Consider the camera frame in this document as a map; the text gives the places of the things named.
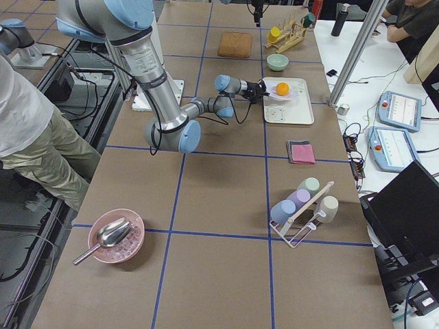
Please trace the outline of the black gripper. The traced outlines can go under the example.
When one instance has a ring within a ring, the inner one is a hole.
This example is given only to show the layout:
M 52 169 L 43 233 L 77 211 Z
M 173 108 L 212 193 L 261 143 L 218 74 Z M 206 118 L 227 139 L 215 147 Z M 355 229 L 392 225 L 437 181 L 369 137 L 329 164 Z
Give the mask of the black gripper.
M 262 100 L 264 96 L 269 96 L 270 93 L 267 91 L 267 87 L 263 80 L 258 82 L 247 82 L 247 89 L 245 91 L 245 98 L 250 103 L 257 103 Z
M 252 7 L 254 8 L 254 22 L 259 27 L 261 23 L 260 16 L 263 14 L 264 0 L 252 0 Z

